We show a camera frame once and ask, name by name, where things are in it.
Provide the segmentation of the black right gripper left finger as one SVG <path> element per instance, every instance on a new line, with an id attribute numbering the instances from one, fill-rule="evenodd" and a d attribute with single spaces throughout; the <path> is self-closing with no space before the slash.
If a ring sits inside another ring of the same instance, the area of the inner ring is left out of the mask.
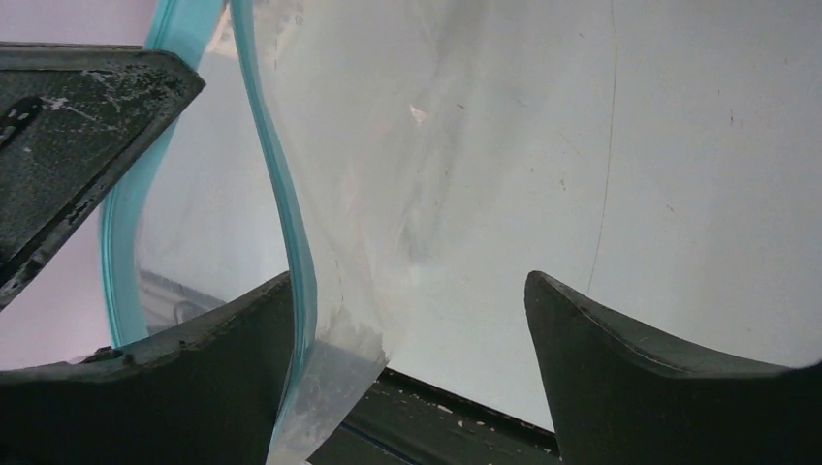
<path id="1" fill-rule="evenodd" d="M 5 464 L 263 464 L 294 347 L 287 274 L 141 341 L 1 375 Z"/>

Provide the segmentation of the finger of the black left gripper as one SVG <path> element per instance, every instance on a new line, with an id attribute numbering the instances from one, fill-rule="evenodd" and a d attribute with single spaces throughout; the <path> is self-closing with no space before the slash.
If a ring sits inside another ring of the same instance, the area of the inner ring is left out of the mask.
<path id="1" fill-rule="evenodd" d="M 45 268 L 204 89 L 137 46 L 1 45 L 1 302 Z"/>

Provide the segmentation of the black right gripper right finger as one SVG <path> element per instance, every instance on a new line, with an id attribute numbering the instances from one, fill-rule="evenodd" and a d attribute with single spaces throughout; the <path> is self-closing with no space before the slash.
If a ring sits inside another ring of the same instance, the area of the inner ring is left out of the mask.
<path id="1" fill-rule="evenodd" d="M 821 367 L 678 338 L 541 271 L 524 306 L 567 464 L 817 464 Z"/>

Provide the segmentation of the clear zip bag blue zipper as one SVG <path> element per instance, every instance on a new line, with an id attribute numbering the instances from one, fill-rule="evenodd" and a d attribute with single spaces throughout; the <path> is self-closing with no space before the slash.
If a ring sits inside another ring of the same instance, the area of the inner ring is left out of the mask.
<path id="1" fill-rule="evenodd" d="M 123 346 L 258 287 L 286 261 L 289 316 L 271 463 L 326 441 L 508 172 L 566 138 L 561 92 L 611 40 L 609 1 L 160 1 L 145 46 L 205 90 L 100 214 Z"/>

